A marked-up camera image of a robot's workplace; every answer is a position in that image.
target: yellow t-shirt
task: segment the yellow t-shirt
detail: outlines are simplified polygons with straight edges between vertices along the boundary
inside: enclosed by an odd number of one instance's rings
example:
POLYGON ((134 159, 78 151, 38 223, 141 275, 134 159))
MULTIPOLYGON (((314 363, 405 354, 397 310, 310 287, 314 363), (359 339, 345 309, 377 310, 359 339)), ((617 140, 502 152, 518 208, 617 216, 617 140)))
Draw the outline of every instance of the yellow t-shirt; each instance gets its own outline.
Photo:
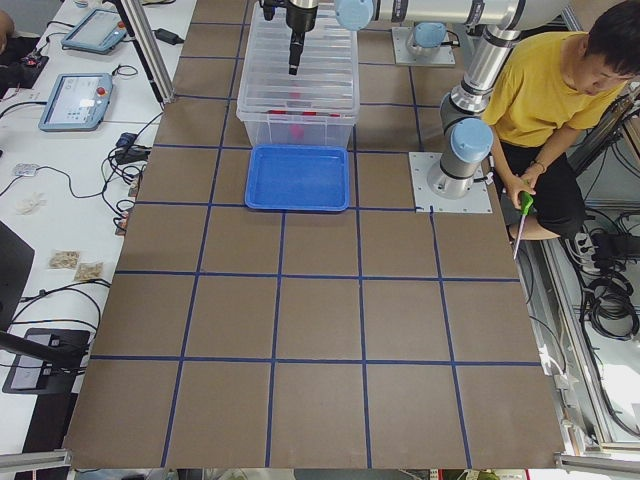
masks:
POLYGON ((624 84, 589 96, 564 83, 560 71, 562 42, 581 33, 542 33, 514 48, 482 115, 494 126, 500 140, 538 147, 565 124, 583 130, 598 123, 624 84))

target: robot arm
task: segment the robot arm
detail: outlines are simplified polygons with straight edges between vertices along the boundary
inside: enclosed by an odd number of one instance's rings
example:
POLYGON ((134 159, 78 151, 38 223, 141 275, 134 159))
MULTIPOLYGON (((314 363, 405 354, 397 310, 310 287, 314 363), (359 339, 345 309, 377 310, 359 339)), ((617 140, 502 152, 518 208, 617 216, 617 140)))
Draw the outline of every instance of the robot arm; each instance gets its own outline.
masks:
POLYGON ((338 22, 348 30, 360 30, 376 20, 489 25, 463 81, 451 92, 457 108, 478 114, 486 108, 489 93, 520 31, 550 22, 568 3, 569 0, 336 0, 335 8, 338 22))
POLYGON ((487 25, 459 85, 446 95, 440 118, 446 147, 440 163, 427 176, 438 195, 461 198, 473 183, 477 165, 493 143, 491 129, 479 118, 493 85, 521 30, 557 17, 569 0, 336 0, 336 17, 348 30, 370 21, 437 21, 468 26, 487 25))
POLYGON ((318 14, 319 0, 261 0, 265 20, 273 19, 276 7, 287 9, 287 25, 291 28, 289 43, 289 74, 298 73, 304 49, 304 36, 313 30, 318 14))

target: grid mat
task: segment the grid mat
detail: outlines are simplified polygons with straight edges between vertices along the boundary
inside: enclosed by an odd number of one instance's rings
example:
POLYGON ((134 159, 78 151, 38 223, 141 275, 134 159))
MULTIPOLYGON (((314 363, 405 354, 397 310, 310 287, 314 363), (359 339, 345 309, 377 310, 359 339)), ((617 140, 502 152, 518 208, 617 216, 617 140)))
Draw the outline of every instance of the grid mat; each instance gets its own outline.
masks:
POLYGON ((413 209, 407 152, 442 150, 463 68, 394 66, 390 25, 360 32, 349 209, 251 211, 234 112, 252 7, 196 6, 65 441, 74 467, 553 466, 501 215, 413 209))

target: green scissors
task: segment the green scissors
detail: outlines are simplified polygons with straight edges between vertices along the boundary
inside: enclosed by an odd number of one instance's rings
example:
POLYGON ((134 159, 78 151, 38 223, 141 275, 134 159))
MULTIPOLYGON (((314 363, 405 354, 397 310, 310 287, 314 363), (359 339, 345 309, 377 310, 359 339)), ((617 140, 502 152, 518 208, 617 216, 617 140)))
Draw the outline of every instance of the green scissors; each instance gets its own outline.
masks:
POLYGON ((520 240, 522 240, 522 231, 524 230, 524 221, 529 215, 529 210, 533 205, 533 197, 529 192, 520 192, 520 225, 518 226, 518 236, 516 237, 516 245, 513 249, 513 259, 518 256, 518 247, 520 247, 520 240))

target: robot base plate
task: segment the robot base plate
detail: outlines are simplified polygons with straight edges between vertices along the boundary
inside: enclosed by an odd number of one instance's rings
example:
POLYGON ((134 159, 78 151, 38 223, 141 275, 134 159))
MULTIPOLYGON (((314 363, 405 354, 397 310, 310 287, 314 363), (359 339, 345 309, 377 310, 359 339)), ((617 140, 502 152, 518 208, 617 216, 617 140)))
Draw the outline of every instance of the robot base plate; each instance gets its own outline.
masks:
MULTIPOLYGON (((453 57, 451 47, 440 47, 437 52, 428 57, 416 57, 407 50, 407 38, 411 35, 412 27, 393 27, 393 51, 396 55, 397 65, 415 65, 423 67, 454 67, 456 60, 453 57)), ((449 41, 449 35, 445 35, 445 42, 449 41)))
MULTIPOLYGON (((411 167, 411 183, 413 184, 413 199, 416 212, 447 213, 492 213, 487 185, 484 182, 472 184, 469 192, 462 198, 451 200, 435 193, 427 183, 427 174, 431 166, 440 161, 441 153, 410 152, 409 165, 411 167)), ((478 167, 475 177, 483 177, 482 169, 478 167)))

